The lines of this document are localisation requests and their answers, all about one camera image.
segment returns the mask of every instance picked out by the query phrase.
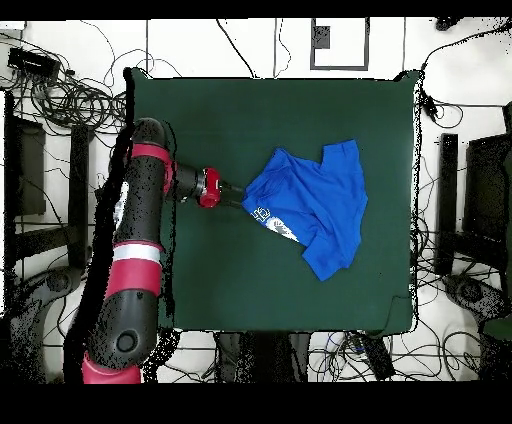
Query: black cable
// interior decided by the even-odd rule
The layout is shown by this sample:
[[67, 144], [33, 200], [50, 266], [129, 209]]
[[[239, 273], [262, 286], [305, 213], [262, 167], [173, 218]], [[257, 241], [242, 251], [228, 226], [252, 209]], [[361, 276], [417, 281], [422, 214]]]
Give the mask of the black cable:
[[29, 179], [21, 176], [21, 178], [23, 179], [23, 181], [25, 181], [27, 184], [31, 185], [32, 187], [34, 187], [35, 189], [39, 190], [41, 193], [43, 193], [44, 197], [46, 197], [46, 200], [48, 200], [48, 202], [50, 203], [50, 206], [52, 208], [52, 211], [55, 215], [55, 217], [57, 218], [57, 222], [59, 223], [62, 231], [64, 232], [64, 237], [66, 238], [66, 244], [71, 244], [70, 241], [69, 241], [69, 238], [68, 238], [68, 233], [66, 232], [66, 229], [64, 228], [64, 225], [62, 224], [62, 221], [60, 219], [60, 216], [57, 214], [57, 210], [55, 209], [55, 206], [53, 205], [53, 202], [51, 201], [50, 197], [46, 194], [46, 191], [44, 191], [41, 187], [38, 187], [36, 184], [34, 184], [32, 181], [30, 181]]
[[446, 106], [459, 106], [459, 107], [498, 107], [500, 109], [503, 109], [504, 107], [507, 107], [507, 105], [476, 105], [476, 104], [464, 104], [464, 103], [450, 103], [450, 102], [444, 102], [441, 100], [437, 100], [436, 98], [432, 97], [432, 100], [436, 102], [436, 104], [440, 105], [446, 105]]
[[[139, 67], [139, 65], [140, 65], [142, 62], [144, 62], [144, 60], [145, 60], [145, 59], [139, 60], [139, 62], [137, 63], [137, 65], [135, 65], [135, 67], [136, 67], [136, 68], [138, 68], [138, 67]], [[172, 63], [168, 62], [168, 61], [167, 61], [167, 60], [165, 60], [165, 59], [153, 59], [153, 66], [151, 67], [151, 69], [150, 69], [149, 71], [146, 71], [146, 72], [145, 72], [145, 74], [146, 74], [146, 75], [149, 75], [149, 76], [150, 76], [150, 73], [153, 71], [153, 69], [154, 69], [154, 67], [155, 67], [155, 63], [156, 63], [156, 62], [163, 62], [163, 63], [165, 63], [165, 64], [169, 65], [169, 66], [173, 69], [173, 71], [174, 71], [174, 72], [176, 72], [176, 73], [178, 74], [178, 76], [180, 76], [180, 77], [182, 77], [182, 76], [183, 76], [183, 75], [181, 75], [181, 74], [178, 72], [178, 70], [174, 67], [174, 65], [173, 65]]]
[[402, 72], [405, 72], [405, 39], [407, 34], [407, 18], [404, 17], [404, 40], [402, 43]]
[[[435, 105], [436, 105], [436, 107], [440, 107], [441, 110], [443, 111], [443, 115], [441, 116], [441, 118], [437, 118], [437, 119], [433, 120], [434, 124], [436, 124], [438, 127], [443, 128], [445, 130], [451, 130], [451, 129], [455, 128], [455, 127], [458, 127], [459, 124], [462, 122], [462, 119], [464, 118], [464, 110], [462, 110], [462, 108], [460, 106], [446, 105], [446, 104], [441, 104], [441, 103], [436, 103]], [[442, 117], [445, 115], [445, 112], [444, 112], [444, 107], [445, 106], [453, 107], [453, 108], [456, 108], [456, 109], [459, 110], [460, 118], [459, 118], [459, 121], [456, 124], [451, 125], [451, 126], [444, 126], [444, 125], [441, 125], [439, 122], [437, 122], [438, 119], [442, 119]]]
[[[135, 52], [140, 52], [140, 53], [143, 53], [144, 55], [146, 55], [146, 51], [143, 50], [143, 49], [132, 49], [132, 50], [129, 50], [127, 52], [124, 52], [123, 54], [117, 56], [117, 57], [114, 57], [114, 61], [112, 62], [112, 64], [110, 65], [110, 68], [108, 69], [107, 73], [105, 74], [104, 78], [103, 78], [103, 84], [105, 84], [105, 80], [107, 79], [107, 75], [110, 73], [112, 75], [112, 85], [106, 85], [107, 87], [109, 88], [112, 88], [114, 86], [114, 75], [113, 75], [113, 72], [112, 72], [112, 69], [114, 67], [114, 65], [116, 64], [116, 62], [121, 59], [122, 57], [124, 56], [127, 56], [129, 54], [132, 54], [132, 53], [135, 53]], [[153, 55], [151, 53], [148, 53], [148, 57], [151, 58], [151, 62], [152, 62], [152, 67], [155, 66], [155, 59], [153, 58]]]
[[226, 38], [228, 39], [229, 41], [229, 44], [231, 44], [231, 47], [233, 47], [233, 49], [235, 50], [236, 54], [238, 55], [238, 57], [240, 59], [242, 59], [242, 62], [244, 62], [245, 66], [247, 66], [247, 69], [249, 70], [249, 72], [251, 73], [251, 77], [252, 78], [256, 78], [254, 72], [252, 71], [251, 67], [249, 66], [249, 64], [247, 63], [247, 61], [244, 59], [244, 57], [240, 54], [240, 52], [238, 51], [238, 49], [236, 48], [236, 46], [233, 44], [233, 41], [231, 40], [231, 37], [229, 36], [229, 34], [227, 33], [227, 31], [224, 29], [224, 27], [221, 25], [220, 21], [218, 19], [215, 19], [215, 22], [217, 22], [217, 26], [221, 29], [221, 31], [224, 33], [224, 35], [226, 36]]
[[[325, 374], [329, 372], [333, 381], [349, 381], [356, 380], [358, 378], [362, 378], [363, 381], [367, 381], [366, 377], [372, 375], [370, 371], [370, 367], [368, 362], [365, 359], [354, 358], [350, 355], [349, 350], [354, 354], [354, 340], [360, 337], [359, 334], [351, 334], [349, 332], [344, 332], [344, 338], [341, 343], [334, 343], [336, 345], [336, 349], [328, 350], [327, 347], [329, 342], [332, 341], [332, 336], [334, 333], [329, 335], [326, 346], [322, 349], [312, 349], [308, 352], [308, 369], [313, 371], [316, 374], [316, 381], [320, 382], [320, 376], [322, 376], [322, 380], [325, 379]], [[311, 360], [309, 359], [311, 355], [314, 354], [323, 354], [323, 360], [318, 365], [318, 369], [314, 369], [311, 366]], [[363, 363], [366, 366], [364, 371], [359, 371], [356, 367], [354, 367], [350, 361], [356, 363]], [[356, 376], [352, 377], [343, 377], [341, 374], [344, 371], [345, 367], [349, 366], [356, 372]]]
[[[89, 25], [89, 26], [91, 26], [93, 28], [96, 28], [96, 30], [103, 36], [103, 38], [106, 40], [108, 46], [110, 47], [110, 51], [112, 52], [112, 57], [113, 57], [114, 62], [115, 62], [116, 54], [114, 53], [114, 48], [112, 47], [112, 44], [110, 44], [110, 40], [103, 33], [103, 31], [101, 29], [99, 29], [99, 27], [97, 27], [96, 25], [90, 24], [89, 22], [85, 22], [85, 21], [82, 21], [82, 20], [80, 20], [80, 22], [82, 22], [83, 24]], [[111, 72], [111, 75], [112, 75], [112, 86], [113, 86], [114, 85], [114, 74], [112, 73], [112, 67], [110, 67], [109, 71]]]
[[60, 310], [60, 314], [57, 317], [57, 331], [62, 336], [62, 340], [64, 340], [66, 338], [66, 335], [62, 331], [62, 328], [60, 328], [60, 323], [61, 323], [62, 315], [64, 315], [64, 311], [66, 310], [66, 305], [67, 305], [67, 296], [64, 296], [64, 302], [62, 304], [62, 309]]
[[196, 372], [187, 372], [185, 370], [182, 370], [182, 369], [179, 369], [179, 368], [173, 367], [171, 365], [167, 365], [167, 364], [164, 364], [164, 367], [166, 367], [166, 368], [168, 368], [168, 369], [170, 369], [172, 371], [176, 371], [176, 372], [179, 372], [179, 373], [183, 374], [181, 377], [179, 377], [176, 380], [172, 381], [172, 383], [176, 383], [176, 382], [178, 382], [179, 380], [181, 380], [184, 377], [188, 377], [190, 380], [195, 381], [197, 383], [207, 383], [208, 382], [208, 380], [203, 380], [201, 378], [201, 376], [198, 373], [196, 373]]
[[428, 65], [428, 60], [430, 59], [430, 56], [432, 56], [434, 53], [436, 53], [437, 51], [439, 50], [442, 50], [446, 47], [453, 47], [453, 46], [456, 46], [456, 45], [460, 45], [460, 44], [463, 44], [463, 43], [466, 43], [467, 41], [471, 40], [471, 39], [474, 39], [474, 38], [480, 38], [480, 37], [484, 37], [485, 35], [489, 35], [489, 34], [499, 34], [501, 32], [507, 32], [507, 31], [510, 31], [512, 29], [512, 20], [510, 18], [507, 18], [507, 20], [505, 21], [505, 23], [503, 23], [501, 26], [499, 26], [498, 28], [495, 28], [495, 29], [491, 29], [491, 30], [488, 30], [488, 31], [482, 31], [482, 32], [478, 32], [476, 34], [472, 34], [472, 35], [469, 35], [467, 37], [464, 37], [458, 41], [454, 41], [453, 43], [449, 43], [449, 44], [445, 44], [443, 46], [439, 46], [438, 48], [432, 50], [428, 55], [427, 55], [427, 58], [425, 59], [425, 61], [423, 62], [423, 64], [421, 65], [421, 70], [422, 71], [425, 71], [425, 68], [427, 67]]
[[[67, 129], [71, 129], [74, 125], [85, 124], [97, 134], [116, 135], [119, 132], [118, 127], [124, 124], [126, 118], [126, 93], [123, 92], [114, 96], [110, 90], [111, 86], [107, 85], [105, 81], [109, 73], [112, 75], [112, 78], [114, 78], [112, 69], [120, 58], [133, 52], [142, 52], [143, 50], [133, 49], [116, 57], [110, 41], [105, 34], [96, 25], [89, 24], [85, 21], [82, 22], [96, 28], [106, 39], [111, 48], [114, 59], [105, 74], [104, 82], [102, 83], [91, 78], [82, 78], [80, 80], [74, 78], [68, 72], [69, 63], [65, 57], [50, 53], [27, 42], [28, 45], [35, 47], [35, 50], [38, 50], [40, 54], [56, 59], [60, 63], [61, 73], [63, 74], [63, 76], [61, 76], [61, 73], [59, 73], [57, 81], [51, 84], [44, 80], [32, 80], [30, 88], [28, 87], [29, 80], [27, 79], [26, 84], [23, 85], [23, 91], [28, 90], [30, 94], [29, 99], [36, 110], [36, 113], [29, 115], [35, 118], [36, 122], [39, 121], [37, 118], [44, 120], [48, 126], [48, 130], [53, 135], [68, 136], [69, 134], [57, 133], [52, 128], [52, 124]], [[168, 64], [176, 71], [175, 67], [168, 61], [155, 59], [151, 54], [149, 54], [149, 56], [153, 62], [153, 66], [155, 61], [161, 61]], [[102, 88], [93, 87], [91, 83], [101, 86]], [[20, 102], [23, 98], [24, 93], [20, 96]]]
[[55, 258], [53, 261], [50, 262], [50, 264], [46, 267], [46, 271], [48, 271], [50, 269], [50, 267], [55, 263], [57, 262], [59, 259], [63, 258], [64, 256], [66, 256], [68, 254], [68, 252], [65, 252], [63, 253], [62, 255], [60, 255], [59, 257]]
[[146, 19], [146, 72], [149, 65], [149, 20]]
[[[47, 169], [46, 171], [44, 171], [44, 173], [47, 173], [47, 172], [53, 172], [53, 171], [59, 171], [59, 172], [62, 174], [62, 176], [63, 176], [64, 178], [66, 178], [67, 180], [69, 180], [69, 177], [68, 177], [66, 174], [64, 174], [64, 171], [62, 170], [62, 168], [52, 168], [52, 169]], [[89, 182], [87, 182], [87, 185], [88, 185], [89, 187], [91, 187], [93, 190], [96, 190], [96, 187], [93, 187]]]
[[[450, 364], [448, 364], [448, 355], [446, 355], [446, 342], [448, 342], [448, 340], [450, 338], [452, 338], [453, 336], [457, 336], [457, 335], [464, 335], [466, 337], [471, 337], [473, 340], [475, 340], [479, 345], [480, 345], [480, 340], [477, 339], [473, 334], [471, 333], [468, 333], [467, 331], [454, 331], [453, 333], [450, 333], [448, 334], [444, 339], [443, 339], [443, 343], [441, 345], [441, 350], [443, 352], [443, 360], [444, 360], [444, 364], [445, 364], [445, 367], [446, 367], [446, 371], [448, 372], [450, 378], [453, 380], [453, 381], [456, 381], [455, 377], [453, 376], [452, 372], [450, 371], [450, 369], [452, 369], [452, 367], [450, 366]], [[475, 371], [473, 369], [473, 366], [472, 365], [468, 365], [468, 364], [464, 364], [466, 365], [466, 367], [468, 367], [469, 369], [471, 369], [472, 371]]]
[[[441, 341], [439, 340], [439, 337], [438, 335], [436, 334], [436, 332], [429, 326], [425, 323], [425, 321], [423, 321], [421, 318], [417, 318], [419, 322], [421, 322], [425, 327], [427, 327], [430, 332], [434, 335], [434, 337], [436, 338], [436, 341], [437, 341], [437, 344], [436, 346], [438, 347], [438, 353], [439, 353], [439, 346], [441, 344]], [[400, 335], [400, 338], [402, 340], [402, 344], [404, 345], [405, 349], [407, 350], [407, 353], [410, 353], [410, 350], [409, 348], [407, 347], [407, 345], [405, 344], [404, 342], [404, 339], [403, 339], [403, 334]], [[431, 373], [432, 375], [429, 376], [427, 374], [415, 374], [415, 375], [418, 375], [418, 376], [425, 376], [425, 377], [433, 377], [433, 378], [437, 378], [439, 381], [442, 381], [440, 378], [439, 378], [439, 374], [441, 374], [442, 370], [443, 370], [443, 367], [442, 367], [442, 364], [441, 364], [441, 360], [439, 359], [439, 371], [434, 373], [434, 371], [432, 371], [430, 369], [430, 367], [428, 365], [426, 365], [424, 362], [420, 361], [417, 357], [415, 356], [412, 356], [418, 363], [420, 363], [421, 365], [423, 365], [425, 368], [427, 368]]]
[[[78, 309], [78, 306], [74, 307], [63, 319], [61, 319], [61, 322], [62, 321], [66, 321], [66, 319], [72, 314], [74, 313], [76, 310]], [[58, 327], [58, 325], [54, 325], [50, 330], [48, 330], [48, 332], [43, 336], [43, 340], [48, 337], [48, 335], [53, 331], [53, 330], [56, 330]]]
[[276, 77], [277, 67], [277, 18], [274, 18], [274, 63], [272, 66], [272, 76]]
[[103, 145], [104, 145], [107, 149], [109, 149], [110, 151], [114, 150], [114, 147], [116, 147], [116, 146], [115, 146], [115, 144], [114, 144], [113, 146], [109, 146], [109, 145], [108, 145], [107, 143], [105, 143], [105, 142], [104, 142], [100, 137], [98, 137], [98, 134], [97, 134], [97, 133], [95, 134], [95, 137], [96, 137], [96, 139], [97, 139], [101, 144], [103, 144]]
[[279, 33], [278, 33], [278, 36], [277, 36], [277, 40], [279, 41], [279, 44], [281, 44], [281, 46], [283, 46], [283, 48], [286, 50], [286, 52], [288, 53], [288, 62], [286, 63], [286, 67], [284, 69], [281, 69], [277, 75], [274, 76], [274, 78], [278, 78], [279, 75], [281, 75], [281, 72], [284, 72], [288, 69], [288, 66], [290, 66], [290, 62], [292, 60], [292, 54], [290, 53], [290, 50], [288, 50], [288, 48], [284, 45], [284, 43], [281, 41], [281, 31], [283, 29], [283, 23], [284, 23], [284, 18], [281, 18], [281, 25], [279, 26]]

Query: white floor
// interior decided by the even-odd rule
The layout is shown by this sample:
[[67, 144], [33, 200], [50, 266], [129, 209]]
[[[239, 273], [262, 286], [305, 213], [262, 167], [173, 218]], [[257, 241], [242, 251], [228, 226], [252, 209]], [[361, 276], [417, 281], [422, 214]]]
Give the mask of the white floor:
[[[333, 28], [343, 25], [343, 19], [331, 22]], [[13, 42], [0, 35], [0, 75], [10, 77], [6, 67], [8, 44], [22, 45], [26, 49], [32, 45], [47, 49], [64, 56], [69, 66], [76, 72], [77, 78], [90, 78], [107, 85], [112, 93], [124, 91], [122, 70], [126, 66], [145, 67], [146, 59], [146, 21], [87, 21], [97, 27], [80, 21], [28, 22], [23, 32], [25, 42]], [[276, 70], [274, 72], [274, 18], [249, 20], [221, 20], [226, 31], [230, 34], [245, 60], [254, 73], [260, 78], [378, 78], [392, 79], [402, 69], [419, 69], [430, 52], [436, 48], [454, 43], [471, 34], [488, 31], [496, 27], [497, 18], [465, 18], [447, 32], [438, 32], [434, 28], [434, 18], [371, 18], [370, 30], [370, 64], [368, 71], [311, 71], [310, 70], [310, 36], [311, 21], [309, 18], [277, 18]], [[505, 126], [501, 108], [512, 101], [512, 55], [509, 33], [488, 35], [474, 38], [466, 43], [438, 50], [428, 59], [424, 88], [436, 100], [455, 103], [461, 106], [463, 118], [453, 130], [444, 130], [435, 125], [428, 117], [422, 115], [421, 125], [423, 134], [422, 162], [420, 186], [430, 182], [430, 177], [437, 177], [438, 140], [446, 131], [459, 135], [459, 168], [464, 167], [465, 151], [469, 140], [480, 137], [502, 134]], [[149, 72], [154, 77], [238, 77], [247, 76], [248, 69], [236, 55], [225, 35], [217, 26], [215, 20], [152, 20], [148, 24]], [[96, 84], [104, 91], [104, 85]], [[25, 113], [30, 113], [31, 105], [25, 102]], [[445, 107], [441, 125], [451, 126], [460, 119], [458, 109]], [[102, 136], [102, 141], [112, 146], [115, 143], [115, 133]], [[69, 165], [59, 159], [69, 159], [69, 141], [66, 137], [48, 136], [46, 145], [47, 155], [45, 168], [61, 168], [68, 175]], [[91, 144], [90, 151], [90, 185], [98, 187], [107, 175], [109, 149], [98, 139]], [[458, 217], [462, 213], [462, 195], [464, 187], [464, 171], [459, 172], [460, 199], [458, 202]], [[63, 222], [67, 222], [67, 180], [59, 172], [45, 174], [45, 190], [52, 200], [57, 213]], [[431, 199], [428, 200], [430, 188], [421, 192], [420, 209], [425, 211], [425, 219], [429, 229], [435, 228], [435, 194], [433, 184]], [[89, 217], [93, 223], [95, 197], [89, 196]], [[51, 208], [43, 217], [24, 217], [31, 222], [55, 222]], [[40, 225], [25, 225], [25, 231], [40, 228]], [[93, 227], [90, 229], [92, 240]], [[65, 254], [66, 249], [55, 249], [17, 264], [16, 272], [27, 278], [45, 269], [55, 258]], [[54, 265], [66, 263], [66, 257]], [[465, 263], [457, 263], [456, 269], [462, 270]], [[488, 271], [488, 267], [475, 268], [477, 271]], [[432, 280], [434, 276], [419, 277]], [[68, 296], [67, 305], [62, 314], [60, 326], [65, 333], [71, 322], [73, 312], [80, 301], [83, 287]], [[442, 292], [442, 284], [425, 285], [418, 291], [419, 316], [421, 322], [410, 333], [393, 337], [393, 357], [395, 368], [401, 374], [393, 380], [404, 380], [402, 374], [415, 375], [420, 380], [449, 380], [450, 374], [444, 362], [438, 356], [439, 341], [454, 331], [467, 331], [476, 334], [476, 326], [471, 315], [452, 304]], [[62, 337], [57, 331], [56, 321], [61, 312], [63, 301], [57, 301], [45, 324], [45, 343], [61, 345]], [[315, 333], [311, 339], [310, 349], [327, 349], [335, 351], [341, 334], [332, 335]], [[212, 363], [214, 358], [214, 342], [211, 334], [188, 332], [182, 334], [180, 349], [169, 362], [172, 367], [201, 374]], [[479, 346], [472, 338], [464, 335], [450, 337], [446, 348], [454, 355], [464, 355], [465, 352], [478, 357]], [[45, 348], [48, 373], [54, 374], [62, 367], [62, 350], [55, 347]], [[357, 358], [350, 361], [355, 369], [364, 376], [367, 366], [358, 362]], [[475, 379], [476, 374], [470, 368], [456, 364], [454, 359], [448, 363], [455, 369], [450, 369], [457, 380]], [[310, 380], [332, 381], [332, 375], [327, 372], [318, 375], [314, 370], [325, 371], [324, 353], [310, 355]], [[356, 374], [354, 368], [345, 366], [342, 376]], [[159, 370], [160, 382], [172, 382], [183, 377], [180, 371], [162, 367]], [[179, 382], [191, 381], [187, 376]]]

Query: black border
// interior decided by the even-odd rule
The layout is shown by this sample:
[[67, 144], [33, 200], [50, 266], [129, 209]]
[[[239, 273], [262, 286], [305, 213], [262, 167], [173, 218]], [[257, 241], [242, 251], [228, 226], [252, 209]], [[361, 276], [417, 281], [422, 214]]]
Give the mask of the black border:
[[366, 34], [364, 37], [364, 65], [362, 66], [316, 66], [315, 65], [315, 27], [316, 18], [311, 18], [311, 54], [310, 66], [312, 71], [367, 71], [370, 63], [370, 18], [365, 19]]

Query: white print on shirt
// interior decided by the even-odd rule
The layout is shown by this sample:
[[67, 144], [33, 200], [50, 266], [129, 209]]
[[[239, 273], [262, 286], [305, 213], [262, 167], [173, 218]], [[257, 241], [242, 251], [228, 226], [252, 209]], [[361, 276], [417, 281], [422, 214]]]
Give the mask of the white print on shirt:
[[295, 235], [292, 233], [292, 231], [284, 224], [283, 221], [281, 221], [279, 218], [275, 216], [269, 218], [270, 211], [268, 209], [258, 208], [251, 215], [254, 218], [256, 218], [256, 221], [265, 222], [268, 219], [268, 221], [265, 223], [265, 226], [269, 230], [272, 230], [277, 234], [281, 234], [282, 236], [285, 236], [286, 238], [289, 238], [296, 242], [299, 241], [297, 237], [295, 237]]
[[286, 238], [289, 238], [291, 240], [294, 240], [298, 242], [299, 240], [297, 237], [295, 237], [295, 234], [292, 233], [292, 230], [290, 230], [283, 221], [281, 221], [279, 218], [273, 216], [270, 218], [266, 224], [267, 228], [269, 230], [272, 230], [278, 234], [281, 234], [282, 236], [285, 236]]
[[251, 215], [256, 218], [256, 221], [265, 222], [270, 216], [270, 211], [268, 209], [258, 208]]

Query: black chair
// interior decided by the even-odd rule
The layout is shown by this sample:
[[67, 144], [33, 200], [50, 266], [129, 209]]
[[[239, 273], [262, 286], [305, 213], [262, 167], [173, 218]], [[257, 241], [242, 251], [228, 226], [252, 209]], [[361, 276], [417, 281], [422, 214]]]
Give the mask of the black chair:
[[[20, 182], [28, 180], [21, 173], [18, 140], [22, 120], [11, 113], [5, 119], [5, 196], [16, 198]], [[43, 361], [43, 331], [47, 313], [55, 300], [74, 291], [91, 255], [87, 246], [87, 205], [89, 143], [92, 132], [85, 125], [71, 132], [68, 224], [46, 230], [16, 234], [15, 217], [20, 213], [16, 202], [6, 202], [6, 270], [16, 261], [61, 246], [67, 246], [69, 266], [58, 267], [21, 281], [12, 272], [5, 275], [6, 312], [0, 320], [2, 363], [5, 381], [12, 383], [47, 383]]]
[[[444, 276], [448, 298], [472, 312], [481, 335], [480, 379], [509, 379], [508, 360], [512, 343], [499, 341], [483, 332], [491, 320], [512, 313], [511, 276], [507, 274], [509, 253], [507, 232], [510, 225], [509, 201], [512, 162], [512, 103], [503, 109], [506, 133], [470, 141], [467, 149], [466, 193], [462, 231], [456, 232], [457, 135], [443, 134], [440, 143], [437, 232], [435, 235], [434, 273]], [[499, 271], [501, 290], [470, 278], [452, 275], [454, 253], [472, 258]]]

